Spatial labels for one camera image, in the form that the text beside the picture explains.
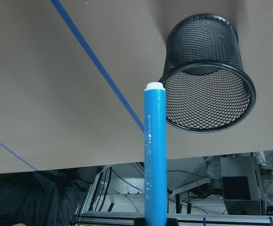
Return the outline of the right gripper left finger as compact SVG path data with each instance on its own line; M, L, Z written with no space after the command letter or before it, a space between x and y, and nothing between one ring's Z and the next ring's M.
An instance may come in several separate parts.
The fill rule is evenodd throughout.
M134 226L146 226L145 218L135 218Z

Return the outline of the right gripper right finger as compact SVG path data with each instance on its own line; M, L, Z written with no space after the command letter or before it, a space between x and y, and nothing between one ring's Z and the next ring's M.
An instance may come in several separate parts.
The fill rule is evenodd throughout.
M167 218L166 226L178 226L178 220L175 218Z

